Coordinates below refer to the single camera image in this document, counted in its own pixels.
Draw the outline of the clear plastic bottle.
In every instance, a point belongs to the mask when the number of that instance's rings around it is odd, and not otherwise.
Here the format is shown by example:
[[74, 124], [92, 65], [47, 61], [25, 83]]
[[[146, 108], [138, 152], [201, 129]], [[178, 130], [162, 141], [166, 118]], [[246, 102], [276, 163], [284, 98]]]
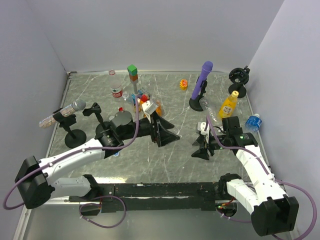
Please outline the clear plastic bottle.
[[211, 104], [211, 102], [206, 98], [206, 97], [202, 97], [199, 100], [199, 104], [202, 108], [202, 110], [210, 116], [211, 120], [214, 123], [218, 122], [218, 118], [217, 118], [217, 114], [216, 111], [214, 110], [214, 106]]

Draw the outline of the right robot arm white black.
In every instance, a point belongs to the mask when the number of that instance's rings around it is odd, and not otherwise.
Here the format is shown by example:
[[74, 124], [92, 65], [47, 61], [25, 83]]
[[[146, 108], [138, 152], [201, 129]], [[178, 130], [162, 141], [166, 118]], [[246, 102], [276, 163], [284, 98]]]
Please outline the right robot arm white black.
[[218, 181], [218, 193], [223, 199], [234, 197], [250, 214], [251, 223], [259, 236], [292, 231], [295, 227], [299, 203], [289, 197], [275, 181], [261, 149], [252, 133], [244, 133], [238, 117], [223, 118], [224, 134], [215, 136], [210, 124], [198, 122], [195, 143], [199, 149], [194, 158], [209, 160], [217, 150], [231, 150], [246, 170], [252, 188], [238, 174], [227, 173]]

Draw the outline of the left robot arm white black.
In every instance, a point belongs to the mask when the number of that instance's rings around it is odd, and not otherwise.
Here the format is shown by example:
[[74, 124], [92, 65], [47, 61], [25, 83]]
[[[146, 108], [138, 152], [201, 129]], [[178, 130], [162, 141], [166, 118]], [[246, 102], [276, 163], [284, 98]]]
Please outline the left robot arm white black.
[[128, 111], [119, 111], [108, 122], [106, 130], [84, 144], [53, 157], [36, 160], [26, 158], [14, 182], [27, 209], [35, 209], [48, 200], [77, 196], [87, 201], [99, 195], [99, 186], [90, 174], [78, 178], [65, 178], [65, 174], [84, 165], [106, 159], [140, 137], [149, 136], [158, 147], [178, 141], [180, 136], [171, 132], [175, 126], [153, 112], [150, 117], [133, 120]]

